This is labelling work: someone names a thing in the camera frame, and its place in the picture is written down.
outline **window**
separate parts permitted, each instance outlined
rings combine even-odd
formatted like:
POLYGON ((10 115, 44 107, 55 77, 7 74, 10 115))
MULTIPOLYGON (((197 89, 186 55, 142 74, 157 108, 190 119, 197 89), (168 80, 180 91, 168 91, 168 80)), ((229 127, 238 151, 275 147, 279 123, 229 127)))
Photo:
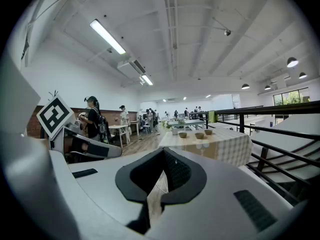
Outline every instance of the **window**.
POLYGON ((275 106, 309 102, 309 89, 303 88, 273 95, 273 101, 275 106))

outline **black vent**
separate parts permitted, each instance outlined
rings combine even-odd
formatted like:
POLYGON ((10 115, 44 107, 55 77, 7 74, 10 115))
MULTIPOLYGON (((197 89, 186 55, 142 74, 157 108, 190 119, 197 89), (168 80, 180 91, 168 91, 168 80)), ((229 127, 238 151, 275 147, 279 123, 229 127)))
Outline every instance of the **black vent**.
POLYGON ((141 70, 141 72, 142 72, 143 74, 146 73, 146 71, 144 70, 144 68, 140 65, 139 61, 135 60, 133 63, 138 67, 138 69, 141 70))

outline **security camera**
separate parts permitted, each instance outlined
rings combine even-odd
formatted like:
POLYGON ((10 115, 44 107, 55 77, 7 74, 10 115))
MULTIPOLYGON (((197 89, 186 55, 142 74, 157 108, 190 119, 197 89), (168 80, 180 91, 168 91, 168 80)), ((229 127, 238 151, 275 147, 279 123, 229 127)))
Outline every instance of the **security camera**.
POLYGON ((224 35, 227 36, 227 37, 230 36, 231 35, 231 31, 229 29, 226 29, 224 31, 224 35))

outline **air conditioner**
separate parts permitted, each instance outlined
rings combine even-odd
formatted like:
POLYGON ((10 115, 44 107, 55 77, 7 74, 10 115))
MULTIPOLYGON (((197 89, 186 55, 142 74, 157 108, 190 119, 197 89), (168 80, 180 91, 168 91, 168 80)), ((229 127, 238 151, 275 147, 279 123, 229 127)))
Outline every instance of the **air conditioner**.
POLYGON ((132 57, 130 59, 119 62, 117 65, 117 69, 130 79, 139 78, 140 75, 144 75, 146 73, 139 61, 132 57))

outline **lamp shade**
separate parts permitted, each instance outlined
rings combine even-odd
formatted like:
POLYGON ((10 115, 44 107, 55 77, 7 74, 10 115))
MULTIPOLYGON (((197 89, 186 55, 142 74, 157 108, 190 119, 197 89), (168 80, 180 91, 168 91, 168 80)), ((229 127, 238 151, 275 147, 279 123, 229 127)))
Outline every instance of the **lamp shade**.
POLYGON ((241 89, 245 90, 245 89, 248 89, 248 88, 250 88, 249 84, 245 83, 244 85, 242 85, 241 89))
POLYGON ((286 66, 288 68, 292 68, 295 65, 297 65, 298 63, 299 63, 299 61, 296 58, 290 57, 290 58, 288 58, 288 61, 286 62, 286 66))
POLYGON ((304 72, 301 72, 299 75, 299 79, 306 78, 307 75, 304 72))

